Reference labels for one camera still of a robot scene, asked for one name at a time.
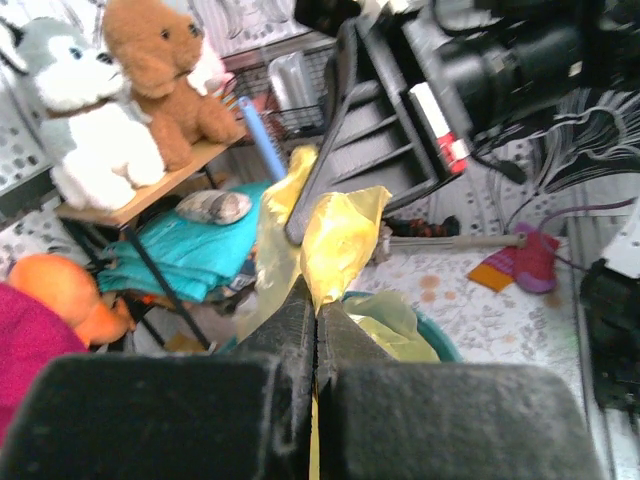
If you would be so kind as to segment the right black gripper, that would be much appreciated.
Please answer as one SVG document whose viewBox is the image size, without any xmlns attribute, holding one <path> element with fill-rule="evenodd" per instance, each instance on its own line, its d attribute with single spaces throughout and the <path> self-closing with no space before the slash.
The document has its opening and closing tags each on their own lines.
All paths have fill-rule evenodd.
<svg viewBox="0 0 640 480">
<path fill-rule="evenodd" d="M 543 110 L 579 83 L 577 1 L 476 1 L 486 24 L 460 27 L 436 2 L 399 14 L 399 60 L 349 20 L 329 58 L 329 171 L 345 192 L 382 185 L 390 209 L 459 177 L 476 135 Z"/>
</svg>

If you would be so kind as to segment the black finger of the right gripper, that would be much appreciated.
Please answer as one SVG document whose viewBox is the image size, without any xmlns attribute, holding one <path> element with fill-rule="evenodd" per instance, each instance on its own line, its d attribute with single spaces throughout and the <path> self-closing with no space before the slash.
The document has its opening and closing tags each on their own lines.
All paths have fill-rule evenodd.
<svg viewBox="0 0 640 480">
<path fill-rule="evenodd" d="M 323 172 L 324 165 L 337 145 L 337 137 L 342 128 L 348 107 L 351 103 L 351 91 L 355 87 L 357 72 L 358 36 L 357 23 L 345 22 L 339 30 L 335 54 L 331 58 L 334 64 L 334 88 L 331 122 L 324 135 L 321 148 L 309 176 L 302 188 L 298 200 L 287 220 L 285 233 L 295 246 L 302 243 L 310 218 L 310 209 L 316 198 L 325 192 L 332 174 L 331 168 Z"/>
</svg>

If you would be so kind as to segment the yellow plastic trash bag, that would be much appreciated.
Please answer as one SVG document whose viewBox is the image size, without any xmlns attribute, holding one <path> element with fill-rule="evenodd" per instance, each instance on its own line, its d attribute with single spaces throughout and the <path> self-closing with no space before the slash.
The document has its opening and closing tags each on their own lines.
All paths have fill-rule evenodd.
<svg viewBox="0 0 640 480">
<path fill-rule="evenodd" d="M 286 238 L 284 226 L 316 162 L 318 150 L 299 146 L 287 176 L 261 197 L 256 237 L 255 310 L 236 323 L 243 340 L 284 302 L 297 278 L 310 289 L 315 309 L 330 303 L 343 308 L 346 324 L 366 334 L 391 357 L 408 362 L 437 362 L 435 343 L 418 331 L 418 316 L 394 292 L 344 296 L 371 259 L 378 242 L 382 209 L 390 194 L 381 186 L 354 193 L 323 194 L 313 202 L 300 246 Z"/>
</svg>

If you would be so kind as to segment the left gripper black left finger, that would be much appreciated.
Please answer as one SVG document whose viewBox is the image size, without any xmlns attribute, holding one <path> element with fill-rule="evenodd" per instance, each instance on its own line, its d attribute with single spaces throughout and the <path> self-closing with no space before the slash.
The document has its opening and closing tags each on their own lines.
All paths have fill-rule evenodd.
<svg viewBox="0 0 640 480">
<path fill-rule="evenodd" d="M 305 479 L 315 314 L 303 279 L 234 350 L 67 355 L 1 451 L 5 479 Z"/>
</svg>

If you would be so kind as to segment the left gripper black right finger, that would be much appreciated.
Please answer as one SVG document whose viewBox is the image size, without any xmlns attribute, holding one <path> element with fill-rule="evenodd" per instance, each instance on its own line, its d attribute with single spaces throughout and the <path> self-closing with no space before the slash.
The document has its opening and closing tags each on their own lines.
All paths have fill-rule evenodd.
<svg viewBox="0 0 640 480">
<path fill-rule="evenodd" d="M 333 303 L 318 315 L 324 479 L 599 479 L 565 382 L 531 365 L 404 363 Z"/>
</svg>

